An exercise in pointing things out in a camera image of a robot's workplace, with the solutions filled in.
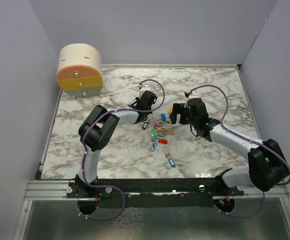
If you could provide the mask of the red S-shaped carabiner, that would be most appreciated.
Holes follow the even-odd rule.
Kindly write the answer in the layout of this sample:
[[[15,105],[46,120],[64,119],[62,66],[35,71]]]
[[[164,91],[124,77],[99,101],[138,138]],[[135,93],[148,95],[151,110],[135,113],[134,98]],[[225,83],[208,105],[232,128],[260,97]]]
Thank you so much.
[[[153,128],[157,130],[158,128],[161,128],[162,126],[163,126],[163,123],[160,122],[160,123],[155,124]]]

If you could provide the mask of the round three-drawer storage box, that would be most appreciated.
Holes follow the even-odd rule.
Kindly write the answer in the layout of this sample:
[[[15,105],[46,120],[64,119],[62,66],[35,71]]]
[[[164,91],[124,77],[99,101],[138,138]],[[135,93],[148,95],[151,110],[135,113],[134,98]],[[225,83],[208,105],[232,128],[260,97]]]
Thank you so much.
[[[56,81],[63,92],[73,97],[98,95],[104,84],[100,53],[85,43],[64,46],[59,52]]]

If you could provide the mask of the red key tag with key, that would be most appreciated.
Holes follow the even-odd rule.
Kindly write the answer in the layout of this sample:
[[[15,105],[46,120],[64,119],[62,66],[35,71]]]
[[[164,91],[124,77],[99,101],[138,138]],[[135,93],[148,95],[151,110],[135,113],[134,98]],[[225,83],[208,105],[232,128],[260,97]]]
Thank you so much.
[[[163,144],[163,145],[167,145],[168,141],[166,139],[160,138],[157,140],[158,143]]]

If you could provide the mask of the blue window tag with key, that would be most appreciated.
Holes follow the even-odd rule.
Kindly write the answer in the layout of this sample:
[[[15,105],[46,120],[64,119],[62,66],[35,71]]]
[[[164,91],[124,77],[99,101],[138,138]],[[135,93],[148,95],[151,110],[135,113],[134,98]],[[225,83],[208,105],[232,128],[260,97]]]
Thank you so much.
[[[170,166],[172,168],[175,168],[176,167],[176,163],[175,163],[174,159],[172,158],[171,154],[169,152],[165,151],[164,149],[162,150],[162,152],[164,153],[165,158],[167,158]]]

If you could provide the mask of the black key tag with key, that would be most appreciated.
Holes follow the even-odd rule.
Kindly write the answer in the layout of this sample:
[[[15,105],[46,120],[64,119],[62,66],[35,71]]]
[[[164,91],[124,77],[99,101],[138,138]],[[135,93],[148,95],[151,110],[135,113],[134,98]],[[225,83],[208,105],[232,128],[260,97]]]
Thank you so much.
[[[143,130],[146,130],[147,127],[148,127],[148,125],[149,125],[149,123],[148,123],[147,121],[144,122],[143,125],[142,125],[142,129],[143,129]]]

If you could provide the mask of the orange s-shaped carabiner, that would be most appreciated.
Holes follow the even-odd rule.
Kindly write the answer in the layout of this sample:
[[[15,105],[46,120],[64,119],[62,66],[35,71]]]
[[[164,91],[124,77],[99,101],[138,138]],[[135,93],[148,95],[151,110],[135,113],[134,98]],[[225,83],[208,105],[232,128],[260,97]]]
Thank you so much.
[[[166,128],[160,128],[156,130],[157,134],[166,133],[167,131],[168,130]]]
[[[166,135],[174,135],[174,134],[175,134],[175,132],[174,132],[173,130],[168,130],[168,129],[165,129],[165,130],[164,130],[164,133],[165,133]]]

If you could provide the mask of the yellow key tag with key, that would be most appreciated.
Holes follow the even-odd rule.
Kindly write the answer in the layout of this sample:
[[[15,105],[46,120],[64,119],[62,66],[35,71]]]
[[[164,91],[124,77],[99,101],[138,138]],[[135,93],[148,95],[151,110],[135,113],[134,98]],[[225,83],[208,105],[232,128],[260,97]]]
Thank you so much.
[[[173,107],[170,107],[170,108],[168,109],[168,114],[170,115],[172,112],[173,112]]]

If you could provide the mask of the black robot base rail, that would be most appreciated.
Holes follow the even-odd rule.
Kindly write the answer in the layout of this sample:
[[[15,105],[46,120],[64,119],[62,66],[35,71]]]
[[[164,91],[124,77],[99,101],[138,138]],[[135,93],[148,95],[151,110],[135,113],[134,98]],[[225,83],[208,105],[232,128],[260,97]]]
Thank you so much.
[[[237,188],[214,178],[98,179],[93,187],[81,180],[69,182],[67,198],[101,208],[212,207],[213,199],[243,196]]]

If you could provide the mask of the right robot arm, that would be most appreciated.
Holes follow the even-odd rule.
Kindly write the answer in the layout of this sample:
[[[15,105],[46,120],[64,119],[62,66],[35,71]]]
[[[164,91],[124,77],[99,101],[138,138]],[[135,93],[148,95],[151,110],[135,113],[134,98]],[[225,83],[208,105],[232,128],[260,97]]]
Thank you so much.
[[[201,98],[174,103],[169,118],[172,124],[189,125],[195,137],[221,144],[247,160],[246,168],[229,168],[215,177],[214,189],[221,196],[238,186],[256,187],[267,192],[290,175],[275,140],[254,139],[223,126],[219,120],[209,117]]]

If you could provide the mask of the blue s-shaped carabiner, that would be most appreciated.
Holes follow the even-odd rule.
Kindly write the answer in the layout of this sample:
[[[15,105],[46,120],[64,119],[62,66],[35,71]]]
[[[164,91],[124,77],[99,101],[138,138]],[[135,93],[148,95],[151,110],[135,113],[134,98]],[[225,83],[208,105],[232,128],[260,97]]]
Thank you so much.
[[[154,151],[156,150],[156,148],[157,148],[157,145],[158,145],[158,144],[157,144],[156,142],[153,142],[149,150],[150,150],[151,152],[154,152]]]
[[[155,138],[158,140],[158,139],[161,139],[161,138],[164,138],[165,137],[165,134],[164,133],[161,133],[161,134],[157,134],[155,136]]]

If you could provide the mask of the aluminium frame rail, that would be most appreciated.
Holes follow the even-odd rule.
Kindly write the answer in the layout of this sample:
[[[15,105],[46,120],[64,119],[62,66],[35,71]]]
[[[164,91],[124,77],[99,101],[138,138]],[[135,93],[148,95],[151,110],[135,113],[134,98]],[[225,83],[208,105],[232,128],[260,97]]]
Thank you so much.
[[[67,192],[69,181],[66,180],[30,180],[25,190],[24,200],[26,201],[57,201],[57,200],[81,200],[91,201],[94,197],[83,197],[78,193],[74,193],[70,196]],[[172,190],[171,192],[155,192],[148,193],[150,196],[161,197],[161,196],[178,196],[184,197],[185,194],[193,194],[194,192],[184,192]],[[125,195],[127,198],[140,197],[140,195],[147,193],[140,192],[127,192]],[[288,198],[290,193],[287,187],[274,187],[265,193],[266,198]],[[232,193],[229,195],[230,199],[256,199],[261,198],[262,193],[255,187],[244,187],[242,191]]]

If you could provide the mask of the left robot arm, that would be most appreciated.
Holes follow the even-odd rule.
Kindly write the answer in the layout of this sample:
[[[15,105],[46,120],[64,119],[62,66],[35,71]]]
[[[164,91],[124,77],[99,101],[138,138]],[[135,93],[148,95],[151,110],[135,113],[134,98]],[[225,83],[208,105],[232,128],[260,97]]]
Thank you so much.
[[[125,108],[109,110],[97,105],[88,115],[78,130],[80,142],[83,144],[83,157],[75,183],[82,196],[88,198],[95,193],[96,186],[93,182],[98,178],[100,153],[109,143],[116,127],[147,120],[156,100],[157,96],[146,90]]]

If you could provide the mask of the green key tag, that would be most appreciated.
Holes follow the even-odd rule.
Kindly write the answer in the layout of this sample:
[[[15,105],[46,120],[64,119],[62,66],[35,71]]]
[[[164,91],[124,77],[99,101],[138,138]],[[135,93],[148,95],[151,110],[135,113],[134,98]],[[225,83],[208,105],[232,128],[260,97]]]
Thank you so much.
[[[154,128],[152,128],[152,129],[150,130],[150,132],[151,132],[151,137],[152,137],[152,138],[155,138],[156,135],[157,135],[156,130],[155,130]]]

